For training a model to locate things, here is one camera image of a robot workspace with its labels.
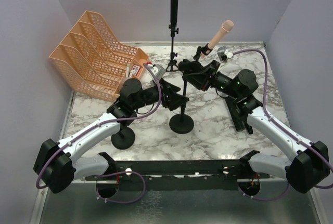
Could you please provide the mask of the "black tripod mic stand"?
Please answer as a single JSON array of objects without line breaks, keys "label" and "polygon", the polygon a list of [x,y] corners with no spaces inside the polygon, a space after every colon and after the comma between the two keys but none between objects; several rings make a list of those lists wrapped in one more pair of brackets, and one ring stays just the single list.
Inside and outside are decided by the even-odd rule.
[{"label": "black tripod mic stand", "polygon": [[174,52],[174,37],[176,34],[178,34],[179,29],[172,24],[169,25],[169,29],[171,32],[171,52],[166,71],[172,73],[178,71],[177,61],[175,59],[177,57],[177,53]]}]

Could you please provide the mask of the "beige microphone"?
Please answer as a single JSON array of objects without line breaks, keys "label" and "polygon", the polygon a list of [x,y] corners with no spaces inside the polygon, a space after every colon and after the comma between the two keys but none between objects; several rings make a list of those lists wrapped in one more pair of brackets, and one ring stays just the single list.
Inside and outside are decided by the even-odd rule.
[{"label": "beige microphone", "polygon": [[218,32],[208,43],[208,47],[213,50],[213,48],[220,42],[220,40],[224,38],[225,35],[228,34],[233,29],[233,27],[234,23],[231,20],[226,20],[225,22],[223,22]]}]

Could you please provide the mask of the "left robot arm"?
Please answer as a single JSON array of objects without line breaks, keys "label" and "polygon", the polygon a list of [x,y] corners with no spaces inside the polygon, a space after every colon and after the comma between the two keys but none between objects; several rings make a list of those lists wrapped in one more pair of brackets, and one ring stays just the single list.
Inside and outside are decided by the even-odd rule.
[{"label": "left robot arm", "polygon": [[189,101],[179,94],[180,88],[159,79],[150,88],[143,89],[136,78],[128,79],[120,90],[119,98],[95,122],[76,134],[57,142],[44,141],[40,147],[33,170],[37,174],[36,187],[48,187],[52,193],[59,193],[72,181],[89,176],[101,176],[115,166],[106,153],[83,157],[90,148],[111,136],[118,149],[129,148],[135,139],[128,126],[140,119],[136,110],[148,105],[163,106],[173,111]]}]

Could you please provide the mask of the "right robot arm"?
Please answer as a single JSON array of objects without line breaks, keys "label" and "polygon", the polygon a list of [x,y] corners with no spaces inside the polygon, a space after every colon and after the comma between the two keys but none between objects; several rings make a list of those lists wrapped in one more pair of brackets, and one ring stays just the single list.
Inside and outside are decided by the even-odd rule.
[{"label": "right robot arm", "polygon": [[275,118],[255,98],[258,88],[253,71],[241,70],[234,78],[218,71],[219,62],[213,60],[203,66],[198,61],[184,59],[178,65],[183,80],[196,89],[214,88],[227,95],[226,102],[235,123],[255,128],[279,147],[286,158],[253,152],[247,164],[256,173],[282,178],[300,193],[307,193],[330,174],[327,146],[321,141],[312,142]]}]

